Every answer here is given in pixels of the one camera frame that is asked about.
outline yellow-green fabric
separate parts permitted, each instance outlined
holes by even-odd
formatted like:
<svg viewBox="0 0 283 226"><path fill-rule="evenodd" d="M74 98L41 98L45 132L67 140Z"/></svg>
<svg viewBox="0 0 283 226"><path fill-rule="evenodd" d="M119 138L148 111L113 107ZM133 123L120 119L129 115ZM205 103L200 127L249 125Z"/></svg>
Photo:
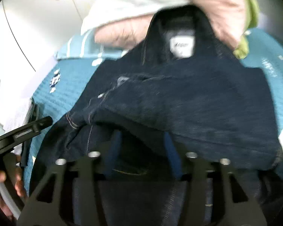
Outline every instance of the yellow-green fabric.
<svg viewBox="0 0 283 226"><path fill-rule="evenodd" d="M259 20L259 5L257 0L245 0L246 21L245 30L257 27ZM249 53L248 40L244 35L241 36L239 46L235 49L234 55L238 59L244 59Z"/></svg>

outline blue bedsheet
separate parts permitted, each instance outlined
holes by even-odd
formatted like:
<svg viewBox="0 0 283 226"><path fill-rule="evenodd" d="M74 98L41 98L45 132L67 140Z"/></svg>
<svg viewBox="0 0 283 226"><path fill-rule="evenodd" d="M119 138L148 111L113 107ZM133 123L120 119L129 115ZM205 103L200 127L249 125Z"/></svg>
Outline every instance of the blue bedsheet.
<svg viewBox="0 0 283 226"><path fill-rule="evenodd" d="M283 48L271 36L257 28L250 30L248 41L250 54L241 62L246 67L263 69L271 89L280 133L283 129L283 60L280 59L283 57ZM62 49L63 52L60 55L65 55L67 47ZM121 55L121 50L112 52L110 57ZM93 64L94 60L98 60L97 57L65 59L58 62L33 95L35 102L40 106L41 117L50 115L56 122L72 108L97 68L97 66L93 66L96 65ZM49 93L49 82L54 75L53 72L57 69L60 69L60 82L56 85L56 91ZM24 171L24 183L27 191L32 171L32 156L36 157L48 130L49 128L33 138L28 167Z"/></svg>

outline white label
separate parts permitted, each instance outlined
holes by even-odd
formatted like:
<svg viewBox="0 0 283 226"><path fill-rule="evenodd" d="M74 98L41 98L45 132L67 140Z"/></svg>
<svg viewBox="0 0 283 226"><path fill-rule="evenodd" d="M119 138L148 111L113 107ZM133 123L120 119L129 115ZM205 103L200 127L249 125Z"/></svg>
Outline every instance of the white label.
<svg viewBox="0 0 283 226"><path fill-rule="evenodd" d="M177 58L188 58L194 54L195 36L179 35L170 39L170 51Z"/></svg>

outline dark blue garment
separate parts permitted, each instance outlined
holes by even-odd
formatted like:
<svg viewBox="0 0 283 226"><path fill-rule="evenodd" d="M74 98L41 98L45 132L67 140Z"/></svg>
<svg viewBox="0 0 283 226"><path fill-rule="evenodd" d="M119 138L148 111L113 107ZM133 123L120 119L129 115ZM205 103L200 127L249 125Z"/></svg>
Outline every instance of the dark blue garment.
<svg viewBox="0 0 283 226"><path fill-rule="evenodd" d="M170 38L191 31L194 54L176 58ZM243 67L195 6L158 12L142 43L98 67L73 109L46 134L30 193L56 159L73 161L96 150L115 129L126 135L112 176L171 178L162 144L167 131L207 160L230 159L269 218L283 205L283 152L265 76ZM164 217L159 209L155 213Z"/></svg>

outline silver bolt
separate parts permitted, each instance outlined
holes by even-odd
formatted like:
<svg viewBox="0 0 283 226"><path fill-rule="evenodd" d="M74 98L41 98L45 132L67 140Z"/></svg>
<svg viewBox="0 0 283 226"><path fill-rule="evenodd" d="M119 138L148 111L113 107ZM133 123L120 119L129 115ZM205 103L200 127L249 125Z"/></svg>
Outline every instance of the silver bolt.
<svg viewBox="0 0 283 226"><path fill-rule="evenodd" d="M67 162L67 161L66 161L65 159L57 159L57 160L55 161L55 163L56 163L57 165L59 165L59 166L65 165L66 162Z"/></svg>
<svg viewBox="0 0 283 226"><path fill-rule="evenodd" d="M229 165L231 161L227 158L220 159L220 163L223 165Z"/></svg>
<svg viewBox="0 0 283 226"><path fill-rule="evenodd" d="M197 154L195 152L187 152L186 157L187 158L197 158Z"/></svg>
<svg viewBox="0 0 283 226"><path fill-rule="evenodd" d="M88 156L89 156L90 158L99 157L100 155L101 155L101 153L98 152L98 151L91 151L90 153L88 153Z"/></svg>

